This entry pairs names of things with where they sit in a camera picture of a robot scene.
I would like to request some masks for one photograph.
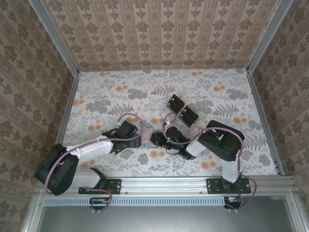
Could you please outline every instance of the wall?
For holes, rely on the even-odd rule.
[[[32,7],[0,1],[0,232],[18,231],[53,145],[72,75]]]
[[[309,212],[309,1],[294,0],[254,70],[287,174]]]
[[[43,0],[81,70],[245,67],[278,0]]]

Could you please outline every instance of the floral fabric surface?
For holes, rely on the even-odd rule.
[[[124,113],[140,116],[154,130],[170,110],[173,94],[199,114],[187,128],[179,119],[175,126],[193,137],[216,120],[245,135],[241,170],[249,175],[277,174],[244,69],[155,70],[81,72],[65,145],[77,145],[117,127]],[[137,118],[125,120],[140,128]],[[84,163],[81,171],[96,167],[107,176],[210,176],[221,175],[220,159],[210,151],[194,160],[171,156],[164,149],[125,149]]]

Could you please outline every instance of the floral tablecloth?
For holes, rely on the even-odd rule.
[[[187,128],[179,119],[176,127],[194,136],[214,119],[245,135],[241,169],[249,175],[277,174],[244,69],[152,70],[82,72],[64,144],[76,145],[117,127],[124,113],[134,113],[146,127],[161,128],[173,94],[199,114]],[[140,127],[135,117],[126,120]],[[221,175],[220,159],[207,151],[194,160],[171,156],[164,149],[126,149],[84,163],[107,176],[209,176]]]

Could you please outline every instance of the patterned wallpaper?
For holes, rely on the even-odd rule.
[[[294,0],[254,70],[287,174],[309,215],[309,1]]]
[[[72,75],[26,0],[0,0],[0,232],[22,226]]]
[[[81,70],[245,67],[279,0],[43,0]]]

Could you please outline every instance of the gray floor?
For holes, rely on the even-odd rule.
[[[45,207],[39,232],[294,232],[284,197],[256,197],[237,213],[223,207]]]

